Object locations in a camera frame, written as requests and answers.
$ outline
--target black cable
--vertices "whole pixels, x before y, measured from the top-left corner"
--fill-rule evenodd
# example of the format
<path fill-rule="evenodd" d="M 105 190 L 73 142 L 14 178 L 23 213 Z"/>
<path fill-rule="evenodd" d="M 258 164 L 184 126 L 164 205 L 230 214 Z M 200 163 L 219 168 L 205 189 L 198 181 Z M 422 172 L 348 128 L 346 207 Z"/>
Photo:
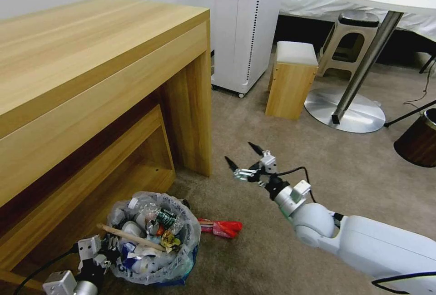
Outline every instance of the black cable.
<path fill-rule="evenodd" d="M 436 271 L 418 272 L 418 273 L 413 273 L 413 274 L 406 274 L 406 275 L 398 275 L 398 276 L 388 277 L 388 278 L 381 278 L 381 279 L 373 280 L 371 282 L 371 284 L 373 284 L 375 287 L 381 288 L 383 290 L 387 290 L 387 291 L 394 293 L 394 294 L 409 294 L 408 292 L 403 291 L 403 290 L 394 290 L 392 288 L 387 288 L 387 287 L 381 285 L 381 283 L 398 281 L 398 280 L 405 280 L 405 279 L 417 278 L 417 277 L 429 277 L 429 276 L 431 276 L 431 277 L 436 276 Z"/>
<path fill-rule="evenodd" d="M 412 102 L 416 102 L 416 101 L 422 100 L 423 98 L 426 97 L 426 95 L 427 95 L 427 89 L 428 89 L 428 84 L 429 84 L 429 82 L 430 82 L 431 70 L 432 70 L 433 66 L 435 65 L 435 63 L 436 63 L 436 59 L 435 59 L 435 61 L 433 61 L 433 63 L 431 64 L 430 68 L 428 69 L 428 72 L 427 72 L 427 81 L 426 81 L 426 86 L 425 86 L 425 88 L 423 89 L 424 95 L 421 96 L 419 99 L 416 99 L 416 100 L 405 101 L 405 102 L 403 102 L 403 104 L 409 104 L 409 105 L 415 107 L 416 109 L 418 109 L 418 107 L 417 107 L 416 105 L 414 105 Z"/>
<path fill-rule="evenodd" d="M 273 176 L 273 175 L 274 176 L 284 176 L 284 175 L 292 174 L 293 172 L 296 172 L 298 170 L 304 170 L 304 174 L 306 175 L 306 181 L 307 181 L 308 184 L 310 184 L 309 173 L 307 172 L 307 169 L 306 169 L 305 166 L 297 167 L 295 169 L 288 170 L 288 171 L 285 171 L 285 172 L 279 172 L 279 173 L 268 173 L 267 172 L 267 175 L 271 175 L 271 176 Z M 313 203 L 318 203 L 317 201 L 315 201 L 315 198 L 313 197 L 311 189 L 309 190 L 309 194 L 310 194 L 310 197 L 312 198 Z"/>
<path fill-rule="evenodd" d="M 60 256 L 48 261 L 46 264 L 44 264 L 42 267 L 36 269 L 34 272 L 32 272 L 30 275 L 27 276 L 26 279 L 23 280 L 23 282 L 21 284 L 18 285 L 17 289 L 14 292 L 14 295 L 17 295 L 18 292 L 20 291 L 21 288 L 23 288 L 23 286 L 30 280 L 32 279 L 35 275 L 37 275 L 38 273 L 40 273 L 42 270 L 47 269 L 49 266 L 51 266 L 53 263 L 55 263 L 56 261 L 59 261 L 60 259 L 73 254 L 73 253 L 78 253 L 79 249 L 77 246 L 77 243 L 73 245 L 73 247 L 71 247 L 68 251 L 66 251 L 64 254 L 61 254 Z"/>

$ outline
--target plastic bag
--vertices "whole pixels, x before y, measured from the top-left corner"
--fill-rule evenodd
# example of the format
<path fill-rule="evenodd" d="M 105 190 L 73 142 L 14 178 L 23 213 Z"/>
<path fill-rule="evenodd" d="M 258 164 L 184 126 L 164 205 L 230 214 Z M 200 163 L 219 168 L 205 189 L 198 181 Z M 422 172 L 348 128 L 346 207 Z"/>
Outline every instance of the plastic bag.
<path fill-rule="evenodd" d="M 126 219 L 132 220 L 140 212 L 145 215 L 152 215 L 154 213 L 157 214 L 160 208 L 175 213 L 179 224 L 182 226 L 178 233 L 178 238 L 181 241 L 178 251 L 162 253 L 160 257 L 146 258 L 148 264 L 147 271 L 140 274 L 126 268 L 121 262 L 121 258 L 118 258 L 116 265 L 111 266 L 112 273 L 116 277 L 143 285 L 184 284 L 195 264 L 201 228 L 197 218 L 177 198 L 161 193 L 135 193 L 130 201 L 115 203 L 108 216 L 108 225 L 117 228 Z"/>

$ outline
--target red object on floor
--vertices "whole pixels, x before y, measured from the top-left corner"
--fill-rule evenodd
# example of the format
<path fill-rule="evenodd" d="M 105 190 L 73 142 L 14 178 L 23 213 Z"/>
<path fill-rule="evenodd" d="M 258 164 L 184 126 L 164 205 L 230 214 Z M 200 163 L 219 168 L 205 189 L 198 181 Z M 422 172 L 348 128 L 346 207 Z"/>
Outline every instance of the red object on floor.
<path fill-rule="evenodd" d="M 207 221 L 209 224 L 202 224 L 202 221 Z M 242 223 L 238 221 L 212 221 L 200 218 L 198 222 L 202 232 L 213 233 L 214 235 L 226 238 L 235 238 L 242 229 Z"/>

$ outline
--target brown wastebasket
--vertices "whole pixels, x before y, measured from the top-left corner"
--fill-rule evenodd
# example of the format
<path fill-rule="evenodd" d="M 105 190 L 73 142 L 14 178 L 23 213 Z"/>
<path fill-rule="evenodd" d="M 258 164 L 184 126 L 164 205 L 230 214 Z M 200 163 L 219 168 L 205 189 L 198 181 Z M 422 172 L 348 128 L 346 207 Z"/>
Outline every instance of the brown wastebasket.
<path fill-rule="evenodd" d="M 394 142 L 395 151 L 421 167 L 436 167 L 436 108 L 428 109 Z"/>

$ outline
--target white cushion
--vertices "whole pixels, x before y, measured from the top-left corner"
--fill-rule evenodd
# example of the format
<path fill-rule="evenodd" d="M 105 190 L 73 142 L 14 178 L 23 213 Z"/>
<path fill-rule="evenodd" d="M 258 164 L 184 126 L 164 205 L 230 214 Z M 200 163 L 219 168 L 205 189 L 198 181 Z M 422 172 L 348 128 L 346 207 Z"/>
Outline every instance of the white cushion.
<path fill-rule="evenodd" d="M 318 66 L 315 49 L 310 43 L 280 41 L 276 53 L 280 63 Z"/>

